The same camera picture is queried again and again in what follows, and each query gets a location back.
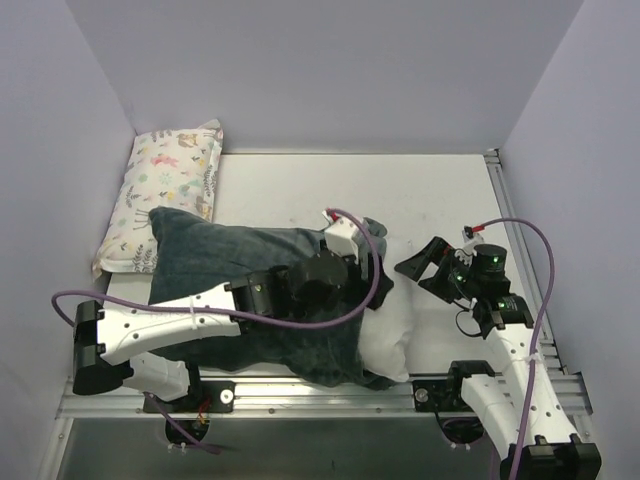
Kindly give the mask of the dark green plush pillowcase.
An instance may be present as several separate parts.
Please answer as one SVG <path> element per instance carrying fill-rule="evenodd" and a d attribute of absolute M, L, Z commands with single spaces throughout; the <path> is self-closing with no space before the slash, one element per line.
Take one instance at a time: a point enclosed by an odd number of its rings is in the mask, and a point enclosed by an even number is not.
<path fill-rule="evenodd" d="M 238 310 L 293 324 L 242 319 L 238 336 L 172 343 L 157 355 L 227 372 L 282 365 L 328 387 L 384 390 L 406 379 L 404 351 L 387 339 L 382 312 L 393 281 L 382 275 L 366 310 L 356 310 L 373 280 L 368 247 L 341 257 L 330 253 L 321 231 L 225 226 L 167 207 L 149 219 L 157 242 L 150 303 L 220 286 Z"/>

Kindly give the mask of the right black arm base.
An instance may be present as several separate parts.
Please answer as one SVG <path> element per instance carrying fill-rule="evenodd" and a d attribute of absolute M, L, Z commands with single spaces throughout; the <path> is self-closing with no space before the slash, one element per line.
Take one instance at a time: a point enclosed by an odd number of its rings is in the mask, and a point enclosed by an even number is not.
<path fill-rule="evenodd" d="M 464 416 L 472 409 L 462 400 L 462 381 L 475 374 L 495 376 L 487 361 L 465 360 L 452 362 L 443 378 L 411 382 L 415 411 L 432 413 L 444 438 L 453 447 L 470 447 L 485 434 L 477 416 Z"/>

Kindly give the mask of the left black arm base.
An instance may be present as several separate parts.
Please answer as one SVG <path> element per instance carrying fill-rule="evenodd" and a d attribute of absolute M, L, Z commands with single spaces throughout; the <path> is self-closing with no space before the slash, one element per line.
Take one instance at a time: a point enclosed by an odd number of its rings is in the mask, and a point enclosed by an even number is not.
<path fill-rule="evenodd" d="M 207 443 L 210 414 L 227 414 L 234 410 L 236 383 L 231 380 L 202 380 L 195 366 L 187 365 L 190 385 L 187 395 L 172 401 L 145 394 L 144 413 L 160 414 L 165 420 L 164 435 L 170 448 L 199 449 L 219 455 L 225 447 Z"/>

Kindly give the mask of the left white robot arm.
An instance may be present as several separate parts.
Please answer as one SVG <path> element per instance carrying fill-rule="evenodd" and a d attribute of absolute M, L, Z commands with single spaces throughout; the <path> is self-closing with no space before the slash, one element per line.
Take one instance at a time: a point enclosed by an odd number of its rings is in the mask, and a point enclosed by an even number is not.
<path fill-rule="evenodd" d="M 157 350 L 262 331 L 334 333 L 365 310 L 379 309 L 393 287 L 379 255 L 360 258 L 323 247 L 292 265 L 157 305 L 86 301 L 76 310 L 73 392 L 90 396 L 128 387 L 190 411 L 203 395 L 198 364 Z"/>

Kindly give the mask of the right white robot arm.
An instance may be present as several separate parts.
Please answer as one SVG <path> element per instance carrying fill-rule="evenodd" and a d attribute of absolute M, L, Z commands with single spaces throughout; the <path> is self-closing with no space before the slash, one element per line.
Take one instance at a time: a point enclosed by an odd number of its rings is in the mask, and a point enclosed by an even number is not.
<path fill-rule="evenodd" d="M 448 304 L 468 301 L 491 352 L 486 360 L 452 362 L 434 409 L 475 414 L 499 456 L 503 479 L 594 479 L 600 452 L 581 438 L 561 405 L 538 351 L 531 311 L 511 290 L 506 259 L 505 248 L 473 234 L 462 248 L 434 237 L 395 266 Z"/>

